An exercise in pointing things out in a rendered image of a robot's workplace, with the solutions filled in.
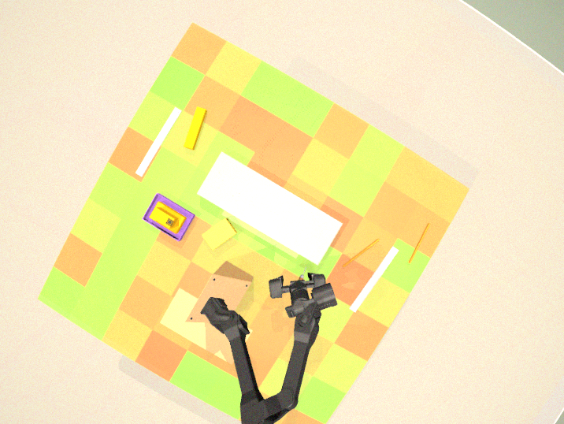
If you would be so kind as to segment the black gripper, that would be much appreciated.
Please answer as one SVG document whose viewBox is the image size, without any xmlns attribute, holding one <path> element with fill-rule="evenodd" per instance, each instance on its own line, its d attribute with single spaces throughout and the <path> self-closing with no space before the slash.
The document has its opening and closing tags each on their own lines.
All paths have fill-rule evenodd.
<svg viewBox="0 0 564 424">
<path fill-rule="evenodd" d="M 297 290 L 304 290 L 308 293 L 308 288 L 316 288 L 325 284 L 325 275 L 323 273 L 307 273 L 309 281 L 295 280 L 290 281 L 290 285 L 283 285 L 284 276 L 275 277 L 269 280 L 269 294 L 272 299 L 282 298 L 283 293 L 289 293 L 290 296 Z M 309 294 L 309 293 L 308 293 Z"/>
</svg>

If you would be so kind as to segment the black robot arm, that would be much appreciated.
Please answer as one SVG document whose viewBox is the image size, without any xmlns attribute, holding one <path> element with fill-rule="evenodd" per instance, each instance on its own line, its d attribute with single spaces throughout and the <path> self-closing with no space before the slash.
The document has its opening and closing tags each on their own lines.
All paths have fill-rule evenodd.
<svg viewBox="0 0 564 424">
<path fill-rule="evenodd" d="M 210 297 L 201 309 L 200 314 L 204 314 L 230 343 L 242 393 L 239 406 L 242 424 L 274 424 L 296 408 L 308 355 L 319 333 L 321 311 L 338 305 L 330 282 L 311 291 L 312 299 L 304 290 L 295 291 L 291 305 L 285 307 L 289 318 L 296 317 L 294 346 L 282 389 L 267 399 L 258 390 L 245 342 L 246 335 L 250 334 L 248 322 L 229 310 L 222 298 Z"/>
</svg>

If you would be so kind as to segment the white rectangular panel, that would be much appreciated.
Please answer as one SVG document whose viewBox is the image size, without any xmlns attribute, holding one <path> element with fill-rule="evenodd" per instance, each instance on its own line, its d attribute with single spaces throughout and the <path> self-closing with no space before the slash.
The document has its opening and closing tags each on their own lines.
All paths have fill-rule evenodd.
<svg viewBox="0 0 564 424">
<path fill-rule="evenodd" d="M 343 225 L 223 152 L 197 194 L 316 265 Z"/>
</svg>

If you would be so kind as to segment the white flat bar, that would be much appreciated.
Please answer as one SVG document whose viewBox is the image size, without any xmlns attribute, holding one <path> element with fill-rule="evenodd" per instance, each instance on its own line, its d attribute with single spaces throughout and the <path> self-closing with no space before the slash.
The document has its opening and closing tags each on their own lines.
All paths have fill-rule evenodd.
<svg viewBox="0 0 564 424">
<path fill-rule="evenodd" d="M 160 145 L 162 144 L 162 142 L 164 141 L 165 137 L 167 136 L 167 134 L 169 133 L 169 130 L 171 129 L 171 127 L 173 126 L 173 124 L 175 123 L 176 119 L 180 116 L 180 113 L 182 111 L 179 110 L 178 108 L 175 107 L 175 109 L 173 110 L 173 112 L 171 113 L 169 119 L 166 121 L 165 125 L 163 126 L 163 128 L 161 129 L 161 131 L 159 132 L 157 138 L 155 139 L 155 141 L 153 142 L 152 146 L 150 147 L 149 151 L 147 152 L 147 155 L 145 156 L 145 158 L 143 159 L 142 163 L 140 164 L 139 168 L 137 169 L 137 171 L 135 172 L 137 175 L 140 175 L 141 177 L 143 176 L 143 174 L 145 173 L 147 167 L 149 166 L 149 164 L 151 163 L 152 159 L 154 158 L 154 156 L 156 155 L 158 148 L 160 147 Z"/>
<path fill-rule="evenodd" d="M 365 287 L 361 290 L 361 292 L 359 293 L 358 297 L 355 299 L 355 301 L 352 303 L 352 305 L 350 306 L 349 309 L 351 309 L 353 312 L 356 312 L 357 309 L 360 307 L 360 305 L 362 304 L 362 302 L 364 302 L 365 298 L 368 296 L 368 294 L 371 292 L 371 290 L 373 289 L 373 287 L 375 286 L 375 284 L 377 283 L 378 279 L 380 278 L 381 274 L 385 271 L 385 269 L 389 266 L 389 264 L 391 263 L 392 259 L 396 256 L 396 254 L 398 253 L 398 249 L 395 247 L 391 247 L 390 251 L 386 254 L 385 259 L 383 260 L 383 262 L 380 264 L 380 266 L 377 268 L 376 272 L 374 273 L 374 275 L 369 279 L 369 281 L 366 283 Z"/>
</svg>

